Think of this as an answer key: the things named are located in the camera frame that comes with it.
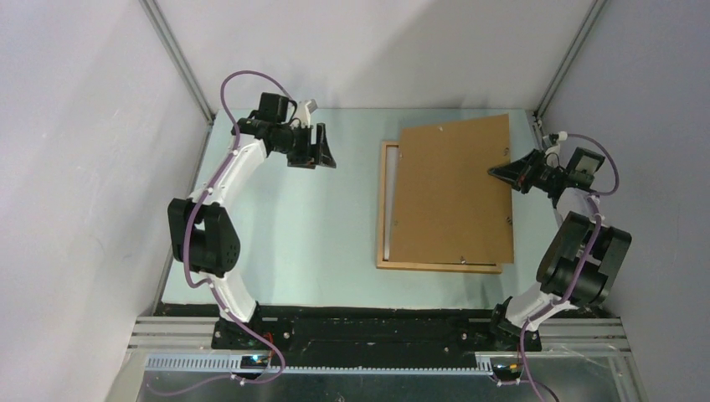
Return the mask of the brown cardboard backing board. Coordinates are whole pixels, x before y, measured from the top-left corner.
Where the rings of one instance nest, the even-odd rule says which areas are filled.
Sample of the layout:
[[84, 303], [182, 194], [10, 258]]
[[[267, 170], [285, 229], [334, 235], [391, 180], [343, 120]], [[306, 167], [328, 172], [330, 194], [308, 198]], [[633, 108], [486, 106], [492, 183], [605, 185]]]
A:
[[507, 114], [404, 128], [398, 149], [390, 260], [514, 261], [512, 190], [488, 173], [511, 160]]

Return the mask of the light wooden picture frame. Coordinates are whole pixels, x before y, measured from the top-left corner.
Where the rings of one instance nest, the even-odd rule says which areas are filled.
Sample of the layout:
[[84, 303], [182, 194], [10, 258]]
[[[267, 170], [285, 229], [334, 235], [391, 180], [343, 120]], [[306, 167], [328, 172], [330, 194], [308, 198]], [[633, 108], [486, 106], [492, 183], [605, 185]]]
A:
[[380, 152], [380, 179], [378, 191], [378, 222], [377, 228], [377, 243], [376, 243], [376, 267], [380, 270], [391, 271], [418, 271], [418, 272], [452, 272], [452, 273], [467, 273], [481, 275], [500, 275], [503, 272], [502, 265], [499, 264], [469, 264], [460, 262], [458, 264], [439, 264], [439, 263], [417, 263], [417, 262], [396, 262], [385, 261], [383, 259], [383, 221], [384, 221], [384, 161], [385, 150], [387, 144], [396, 143], [396, 141], [384, 141]]

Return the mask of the photo print of window plant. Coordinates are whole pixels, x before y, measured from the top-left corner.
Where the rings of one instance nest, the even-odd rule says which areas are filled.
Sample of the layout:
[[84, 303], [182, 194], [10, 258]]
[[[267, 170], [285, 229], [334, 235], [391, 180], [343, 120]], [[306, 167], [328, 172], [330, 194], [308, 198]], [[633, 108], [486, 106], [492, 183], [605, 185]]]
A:
[[394, 227], [394, 195], [396, 186], [397, 166], [399, 162], [399, 145], [387, 144], [384, 161], [384, 221], [383, 221], [383, 259], [389, 261], [391, 239]]

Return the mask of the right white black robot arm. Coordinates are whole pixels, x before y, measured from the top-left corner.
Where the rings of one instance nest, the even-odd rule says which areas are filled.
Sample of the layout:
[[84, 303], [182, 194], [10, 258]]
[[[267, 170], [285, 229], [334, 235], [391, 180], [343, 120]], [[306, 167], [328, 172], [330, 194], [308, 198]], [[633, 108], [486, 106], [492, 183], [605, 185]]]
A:
[[601, 304], [610, 294], [632, 243], [629, 232], [606, 224], [599, 207], [606, 194], [593, 188], [595, 175], [611, 160], [610, 154], [603, 148], [578, 147], [565, 166], [551, 165], [548, 160], [552, 155], [533, 150], [488, 170], [490, 176], [519, 193], [541, 190], [562, 217], [533, 284], [493, 310], [486, 336], [499, 350], [526, 342], [545, 320], [559, 312]]

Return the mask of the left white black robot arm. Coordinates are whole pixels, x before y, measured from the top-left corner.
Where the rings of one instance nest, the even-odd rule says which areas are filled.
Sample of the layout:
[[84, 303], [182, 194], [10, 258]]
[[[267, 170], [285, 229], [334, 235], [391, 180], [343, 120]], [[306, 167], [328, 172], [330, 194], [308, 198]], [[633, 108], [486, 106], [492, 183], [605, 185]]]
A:
[[313, 99], [295, 102], [286, 95], [262, 93], [258, 108], [232, 125], [224, 158], [207, 182], [167, 207], [173, 257], [183, 263], [188, 286], [210, 289], [221, 317], [236, 322], [232, 337], [243, 348], [261, 345], [265, 327], [252, 318], [257, 301], [234, 273], [241, 242], [229, 209], [273, 153], [284, 155], [290, 168], [336, 167], [325, 124], [312, 120], [317, 108]]

